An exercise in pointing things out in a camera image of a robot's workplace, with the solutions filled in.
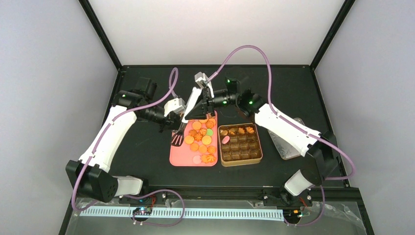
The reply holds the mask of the pink plastic tray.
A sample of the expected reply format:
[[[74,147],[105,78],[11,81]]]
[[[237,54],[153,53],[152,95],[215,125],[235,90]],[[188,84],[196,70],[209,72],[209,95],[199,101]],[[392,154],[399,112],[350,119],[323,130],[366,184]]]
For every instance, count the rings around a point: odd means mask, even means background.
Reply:
[[[184,142],[180,147],[171,147],[169,160],[173,166],[214,166],[218,161],[218,119],[208,115],[203,120],[190,120],[184,131]],[[212,143],[204,145],[202,137],[206,136],[207,129],[212,129]],[[194,164],[192,158],[196,155],[212,154],[217,158],[215,163]]]

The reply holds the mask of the gold cookie tin box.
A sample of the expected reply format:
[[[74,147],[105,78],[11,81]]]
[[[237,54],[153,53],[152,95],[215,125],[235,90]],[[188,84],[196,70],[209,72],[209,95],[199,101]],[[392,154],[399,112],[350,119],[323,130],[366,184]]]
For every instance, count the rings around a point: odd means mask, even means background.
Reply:
[[[224,136],[231,138],[227,144],[221,143]],[[218,137],[222,166],[253,165],[261,162],[263,152],[254,123],[221,125],[218,127]]]

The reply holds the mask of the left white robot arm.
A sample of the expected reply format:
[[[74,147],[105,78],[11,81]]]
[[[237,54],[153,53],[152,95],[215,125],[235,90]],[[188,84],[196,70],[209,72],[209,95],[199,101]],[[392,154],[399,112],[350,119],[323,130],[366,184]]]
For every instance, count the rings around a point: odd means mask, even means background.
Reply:
[[[115,153],[128,130],[137,120],[153,122],[160,131],[178,130],[184,114],[185,102],[178,96],[159,104],[173,93],[174,85],[158,101],[153,102],[157,84],[140,78],[136,88],[119,91],[112,101],[109,114],[92,144],[77,161],[70,160],[66,173],[73,187],[71,203],[75,207],[77,195],[101,202],[114,197],[138,195],[144,181],[133,176],[112,176],[109,171]]]

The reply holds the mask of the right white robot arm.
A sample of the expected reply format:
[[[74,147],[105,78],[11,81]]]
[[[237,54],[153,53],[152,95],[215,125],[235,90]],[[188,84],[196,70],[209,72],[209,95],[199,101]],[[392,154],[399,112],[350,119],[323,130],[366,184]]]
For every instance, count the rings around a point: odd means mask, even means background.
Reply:
[[[234,105],[256,125],[274,133],[304,157],[305,165],[278,192],[283,204],[291,205],[303,191],[320,186],[341,162],[340,156],[334,153],[332,141],[336,138],[332,133],[321,134],[302,125],[250,89],[241,93],[237,80],[227,80],[226,89],[214,91],[206,75],[200,72],[195,75],[195,83],[184,119],[205,119],[209,114],[214,115],[217,108]]]

